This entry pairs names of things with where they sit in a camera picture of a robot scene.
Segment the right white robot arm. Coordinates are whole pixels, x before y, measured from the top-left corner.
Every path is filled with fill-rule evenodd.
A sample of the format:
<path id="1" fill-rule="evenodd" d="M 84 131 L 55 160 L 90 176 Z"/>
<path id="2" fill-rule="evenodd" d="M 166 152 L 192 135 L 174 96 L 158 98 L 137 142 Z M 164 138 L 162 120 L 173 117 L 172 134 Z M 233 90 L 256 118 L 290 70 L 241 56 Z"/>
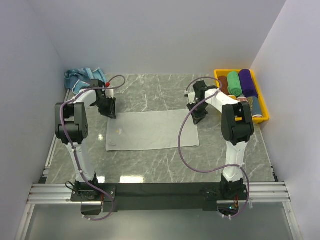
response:
<path id="1" fill-rule="evenodd" d="M 208 86 L 203 80 L 193 85 L 193 91 L 184 91 L 188 98 L 187 108 L 196 125 L 202 121 L 212 106 L 221 113 L 221 133 L 226 141 L 226 167 L 223 168 L 218 190 L 212 195 L 221 200 L 235 200 L 237 197 L 248 196 L 244 184 L 246 176 L 242 169 L 245 151 L 254 133 L 251 108 L 248 102 L 234 100 L 224 94 L 217 86 Z"/>

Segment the white towel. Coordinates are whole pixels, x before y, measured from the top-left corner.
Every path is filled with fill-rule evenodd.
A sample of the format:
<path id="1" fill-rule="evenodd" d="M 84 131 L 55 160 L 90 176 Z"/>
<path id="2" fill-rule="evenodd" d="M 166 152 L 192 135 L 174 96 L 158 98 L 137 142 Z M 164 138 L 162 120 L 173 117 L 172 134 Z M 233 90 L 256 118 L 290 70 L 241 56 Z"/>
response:
<path id="1" fill-rule="evenodd" d="M 106 150 L 148 151 L 178 147 L 181 125 L 187 109 L 118 113 L 109 119 Z"/>

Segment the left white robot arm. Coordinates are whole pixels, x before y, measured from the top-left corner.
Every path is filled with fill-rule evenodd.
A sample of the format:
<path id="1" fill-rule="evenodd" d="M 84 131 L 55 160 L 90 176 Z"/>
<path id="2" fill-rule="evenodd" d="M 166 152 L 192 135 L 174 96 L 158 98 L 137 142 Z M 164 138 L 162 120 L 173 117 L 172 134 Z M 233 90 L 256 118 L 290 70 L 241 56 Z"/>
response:
<path id="1" fill-rule="evenodd" d="M 109 82 L 91 80 L 78 94 L 55 105 L 55 135 L 66 146 L 75 169 L 72 193 L 88 201 L 102 196 L 96 172 L 90 164 L 86 145 L 89 124 L 86 110 L 97 107 L 100 115 L 116 119 L 116 98 Z"/>

